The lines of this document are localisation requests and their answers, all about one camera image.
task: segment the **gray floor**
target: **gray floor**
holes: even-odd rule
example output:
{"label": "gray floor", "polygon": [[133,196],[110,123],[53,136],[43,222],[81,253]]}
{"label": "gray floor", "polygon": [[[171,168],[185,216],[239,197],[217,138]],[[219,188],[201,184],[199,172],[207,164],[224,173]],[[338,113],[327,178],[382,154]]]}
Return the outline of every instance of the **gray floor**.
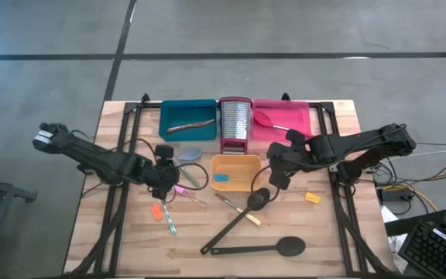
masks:
{"label": "gray floor", "polygon": [[[128,0],[0,0],[0,54],[114,53]],[[441,0],[142,0],[126,53],[446,51]],[[76,163],[39,153],[41,122],[92,135],[110,60],[0,61],[0,180],[38,191],[14,202],[0,239],[0,277],[61,272],[84,180]],[[113,100],[242,95],[355,100],[363,129],[405,122],[417,142],[446,143],[446,58],[123,61]],[[446,150],[418,146],[415,153]],[[394,161],[427,177],[446,153]],[[446,208],[446,180],[417,187]],[[389,205],[403,211],[405,205]],[[419,215],[416,202],[405,216]]]}

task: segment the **black slotted spoon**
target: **black slotted spoon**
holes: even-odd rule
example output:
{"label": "black slotted spoon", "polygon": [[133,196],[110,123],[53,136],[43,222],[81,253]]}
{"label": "black slotted spoon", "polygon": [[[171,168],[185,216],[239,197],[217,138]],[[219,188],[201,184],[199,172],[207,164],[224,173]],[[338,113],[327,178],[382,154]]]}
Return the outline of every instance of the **black slotted spoon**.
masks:
{"label": "black slotted spoon", "polygon": [[282,237],[276,245],[211,248],[211,255],[227,255],[232,253],[248,253],[276,250],[280,255],[293,257],[306,249],[306,243],[296,236]]}
{"label": "black slotted spoon", "polygon": [[233,221],[231,221],[219,234],[217,234],[213,239],[211,239],[208,244],[206,244],[201,249],[201,254],[205,255],[211,248],[218,243],[223,236],[225,236],[235,225],[237,225],[240,220],[242,220],[247,213],[251,210],[258,211],[261,210],[266,203],[268,203],[269,198],[271,198],[271,193],[267,188],[260,188],[259,190],[252,193],[249,198],[247,198],[247,208],[242,211]]}

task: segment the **teal tray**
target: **teal tray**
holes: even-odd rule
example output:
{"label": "teal tray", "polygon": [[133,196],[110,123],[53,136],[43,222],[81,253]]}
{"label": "teal tray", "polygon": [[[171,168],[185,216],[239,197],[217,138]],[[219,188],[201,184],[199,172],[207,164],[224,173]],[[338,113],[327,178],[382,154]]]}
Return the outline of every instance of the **teal tray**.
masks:
{"label": "teal tray", "polygon": [[201,128],[168,133],[168,128],[216,119],[215,100],[168,100],[161,103],[160,136],[166,141],[214,140],[216,121]]}

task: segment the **wooden tabletop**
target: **wooden tabletop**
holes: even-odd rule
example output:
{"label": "wooden tabletop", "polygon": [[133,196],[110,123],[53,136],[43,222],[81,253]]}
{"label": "wooden tabletop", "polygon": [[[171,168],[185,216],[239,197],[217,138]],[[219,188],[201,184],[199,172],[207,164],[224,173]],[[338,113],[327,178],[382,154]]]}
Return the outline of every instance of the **wooden tabletop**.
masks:
{"label": "wooden tabletop", "polygon": [[[334,102],[340,133],[359,133],[359,121],[352,100]],[[99,122],[96,144],[105,148],[115,147],[125,102],[106,102]],[[164,143],[158,136],[160,110],[144,108],[138,137],[152,145]],[[311,129],[319,134],[317,113],[310,112]],[[199,146],[204,154],[199,164],[210,170],[211,158],[219,153],[219,137],[207,142],[169,143],[177,155],[187,146]],[[251,141],[249,154],[255,154],[266,166],[266,151],[269,143]],[[136,152],[153,158],[144,143],[137,143]],[[201,184],[204,173],[197,168],[187,168]],[[264,186],[274,193],[274,187],[267,181],[270,171],[264,173]],[[84,190],[99,182],[97,177],[88,177]],[[190,183],[180,176],[180,183]],[[369,182],[356,185],[355,207],[359,218],[362,237],[373,252],[389,268],[395,270],[392,254],[386,238],[375,188]],[[263,210],[252,212],[261,220],[256,226],[243,219],[225,236],[219,247],[272,245],[283,236],[298,236],[306,242],[306,250],[296,257],[282,257],[275,251],[243,253],[226,256],[201,255],[199,249],[219,233],[237,212],[214,196],[210,185],[203,191],[193,191],[195,198],[207,202],[202,208],[190,199],[178,195],[168,204],[177,234],[172,236],[166,219],[155,221],[150,206],[155,201],[145,185],[132,184],[127,202],[122,244],[119,250],[118,276],[162,277],[162,276],[317,276],[345,274],[341,248],[338,240],[337,223],[331,199],[331,190],[326,170],[311,173],[297,173],[290,183],[294,191],[282,191],[277,200]],[[304,201],[305,192],[321,197],[320,204]],[[101,186],[87,193],[81,200],[75,223],[70,249],[64,271],[73,270],[87,255],[99,237],[105,210],[108,186]],[[245,208],[248,193],[223,192],[227,198]],[[353,241],[349,241],[352,259],[355,259]],[[109,262],[109,249],[105,256],[105,268]]]}

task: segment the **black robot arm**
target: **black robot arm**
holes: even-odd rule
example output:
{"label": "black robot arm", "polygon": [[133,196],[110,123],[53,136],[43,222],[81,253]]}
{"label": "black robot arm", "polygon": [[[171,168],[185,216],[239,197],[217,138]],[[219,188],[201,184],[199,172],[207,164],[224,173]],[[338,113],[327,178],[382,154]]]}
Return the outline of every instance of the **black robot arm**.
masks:
{"label": "black robot arm", "polygon": [[[272,143],[267,153],[272,171],[269,182],[284,190],[296,172],[316,171],[336,163],[340,182],[351,184],[363,169],[381,159],[406,156],[416,148],[405,124],[391,124],[350,136],[319,135],[310,139],[296,130],[289,130],[286,139],[291,141],[290,146]],[[356,159],[344,160],[350,153],[363,150],[367,151]]]}
{"label": "black robot arm", "polygon": [[44,153],[63,154],[80,164],[77,169],[87,174],[94,170],[106,184],[117,185],[125,181],[147,184],[152,188],[153,197],[165,199],[166,193],[178,183],[180,172],[170,158],[173,147],[156,146],[156,165],[136,153],[121,150],[106,150],[100,146],[74,136],[63,124],[40,125],[40,131],[33,140],[34,148]]}

